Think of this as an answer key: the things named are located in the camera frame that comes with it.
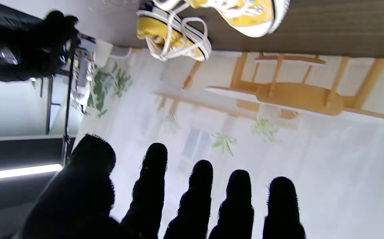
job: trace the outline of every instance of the person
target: person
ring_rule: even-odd
[[[130,208],[120,223],[109,216],[114,203],[109,175],[115,162],[115,152],[106,141],[86,135],[74,149],[68,165],[39,197],[27,217],[21,238],[157,239],[164,202],[166,147],[154,143],[148,148],[140,177],[133,187]],[[211,163],[197,162],[164,239],[207,238],[212,181]],[[277,177],[269,189],[263,238],[304,239],[292,181]],[[226,199],[209,239],[250,239],[253,222],[250,176],[247,171],[236,170],[230,175]]]
[[[0,8],[0,81],[58,73],[69,58],[66,42],[78,34],[77,17],[51,11],[43,21],[24,23],[19,15]],[[3,25],[1,18],[13,24]]]

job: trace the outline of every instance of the fluorescent light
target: fluorescent light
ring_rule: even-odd
[[[30,174],[56,172],[56,171],[61,171],[61,170],[62,170],[62,166],[59,164],[44,165],[44,166],[37,166],[37,167],[30,167],[30,168],[17,168],[17,169],[2,170],[2,171],[0,171],[0,179],[9,178],[9,177],[16,177],[16,176],[23,176],[23,175],[30,175]]]

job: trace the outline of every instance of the white shoelace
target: white shoelace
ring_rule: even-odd
[[[254,5],[256,0],[245,0],[243,6],[238,8],[236,3],[238,0],[209,0],[204,6],[219,9],[226,18],[237,18],[242,15],[260,15],[263,11],[261,6]]]
[[[169,19],[168,19],[168,24],[167,24],[167,26],[168,26],[167,38],[165,39],[163,50],[161,51],[160,54],[153,53],[152,55],[155,58],[157,58],[161,61],[166,61],[167,59],[181,56],[188,51],[190,52],[192,49],[194,49],[196,47],[202,46],[204,41],[207,39],[207,36],[208,36],[207,24],[201,18],[183,18],[182,23],[181,23],[181,28],[180,28],[180,31],[183,34],[183,43],[180,47],[173,49],[169,52],[171,37],[172,37],[172,32],[173,32],[173,20],[174,20],[175,16],[177,15],[177,13],[183,11],[184,9],[186,9],[188,7],[189,7],[189,4],[184,3],[179,8],[171,11],[171,14],[170,14]],[[199,41],[199,42],[197,42],[197,43],[195,43],[189,47],[185,47],[185,45],[188,41],[188,39],[186,37],[186,33],[185,33],[186,32],[186,23],[188,23],[188,22],[201,22],[204,25],[204,38],[201,39],[201,41]]]

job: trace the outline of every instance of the glove finger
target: glove finger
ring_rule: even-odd
[[[271,182],[267,206],[264,239],[305,238],[304,228],[299,222],[297,194],[291,180],[277,177]]]
[[[167,167],[167,149],[154,143],[148,148],[140,177],[133,186],[130,208],[120,225],[127,238],[156,239],[164,204],[164,176]]]
[[[251,179],[245,170],[230,175],[226,200],[220,206],[217,225],[209,239],[250,239],[254,223],[251,205]]]
[[[189,177],[189,189],[180,199],[177,217],[173,219],[164,239],[205,239],[211,209],[213,167],[210,162],[197,162]]]

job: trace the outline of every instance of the yellow sneaker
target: yellow sneaker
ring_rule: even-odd
[[[259,38],[274,32],[286,15],[289,0],[184,0],[194,8],[215,8],[239,32]],[[154,0],[156,6],[170,10],[180,0]]]
[[[197,61],[208,59],[211,44],[207,38],[207,26],[199,18],[181,20],[175,12],[169,14],[145,2],[137,11],[137,37],[145,39],[151,55],[165,61],[177,56],[188,56]],[[200,21],[204,24],[204,33],[187,22]]]

